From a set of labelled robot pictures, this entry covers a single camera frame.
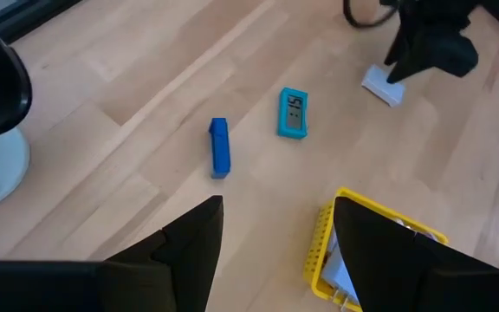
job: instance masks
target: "digital display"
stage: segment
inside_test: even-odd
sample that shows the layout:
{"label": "digital display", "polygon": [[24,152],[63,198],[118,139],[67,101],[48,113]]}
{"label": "digital display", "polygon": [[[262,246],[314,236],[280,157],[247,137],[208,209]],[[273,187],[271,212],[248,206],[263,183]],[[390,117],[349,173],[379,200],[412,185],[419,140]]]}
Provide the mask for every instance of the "digital display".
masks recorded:
{"label": "digital display", "polygon": [[303,123],[302,109],[303,99],[298,96],[288,96],[288,111],[286,118],[286,127],[301,129]]}

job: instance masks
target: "blue plastic object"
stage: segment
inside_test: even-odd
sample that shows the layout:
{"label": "blue plastic object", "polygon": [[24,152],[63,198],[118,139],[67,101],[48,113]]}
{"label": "blue plastic object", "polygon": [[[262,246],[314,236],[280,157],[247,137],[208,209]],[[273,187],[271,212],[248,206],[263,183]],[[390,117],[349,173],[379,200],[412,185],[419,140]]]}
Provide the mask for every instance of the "blue plastic object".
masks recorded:
{"label": "blue plastic object", "polygon": [[280,95],[278,135],[298,140],[305,138],[308,135],[307,109],[307,93],[284,88]]}
{"label": "blue plastic object", "polygon": [[213,151],[214,179],[224,179],[230,172],[229,126],[226,118],[213,118],[209,126],[211,149]]}

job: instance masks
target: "black cable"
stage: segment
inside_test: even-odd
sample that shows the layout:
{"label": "black cable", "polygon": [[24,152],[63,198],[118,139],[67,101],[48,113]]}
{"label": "black cable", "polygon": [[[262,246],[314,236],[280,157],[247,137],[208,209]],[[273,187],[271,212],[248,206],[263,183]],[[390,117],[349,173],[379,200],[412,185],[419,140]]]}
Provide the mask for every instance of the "black cable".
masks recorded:
{"label": "black cable", "polygon": [[373,23],[360,23],[353,18],[352,14],[352,8],[350,6],[350,0],[342,0],[343,2],[343,10],[344,10],[344,17],[346,18],[347,22],[350,23],[354,28],[356,29],[370,29],[370,28],[375,28],[379,27],[380,25],[386,23],[396,12],[398,11],[399,7],[399,1],[396,1],[395,5],[392,5],[392,8],[386,12],[379,20],[374,21]]}

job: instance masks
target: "blue digital timer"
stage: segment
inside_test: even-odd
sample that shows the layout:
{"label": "blue digital timer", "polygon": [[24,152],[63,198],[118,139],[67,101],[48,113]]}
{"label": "blue digital timer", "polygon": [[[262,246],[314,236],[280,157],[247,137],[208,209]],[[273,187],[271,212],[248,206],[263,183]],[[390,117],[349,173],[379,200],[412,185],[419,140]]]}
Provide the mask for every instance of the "blue digital timer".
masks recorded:
{"label": "blue digital timer", "polygon": [[308,135],[307,108],[307,93],[292,88],[284,88],[280,95],[278,135],[298,140],[305,138]]}

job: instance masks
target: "yellow plastic crate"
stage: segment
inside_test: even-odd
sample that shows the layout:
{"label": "yellow plastic crate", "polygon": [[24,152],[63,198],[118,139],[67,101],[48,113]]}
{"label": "yellow plastic crate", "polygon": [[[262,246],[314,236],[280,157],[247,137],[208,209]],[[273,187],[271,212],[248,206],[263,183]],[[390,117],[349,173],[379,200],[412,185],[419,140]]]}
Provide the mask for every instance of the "yellow plastic crate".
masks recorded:
{"label": "yellow plastic crate", "polygon": [[[325,255],[327,253],[327,244],[334,222],[334,201],[337,197],[346,197],[357,202],[366,208],[371,209],[387,218],[400,219],[403,223],[415,231],[428,232],[433,234],[441,244],[448,244],[448,238],[439,231],[412,220],[392,209],[386,208],[381,204],[375,203],[369,198],[359,195],[345,187],[341,187],[334,196],[333,200],[321,208],[317,224],[315,226],[313,241],[309,248],[308,259],[303,269],[303,278],[311,285],[311,290],[319,297],[342,305],[346,298],[343,294],[338,294],[334,298],[335,289],[321,279],[321,271],[325,264]],[[346,302],[346,309],[354,312],[361,312],[361,307],[354,302]]]}

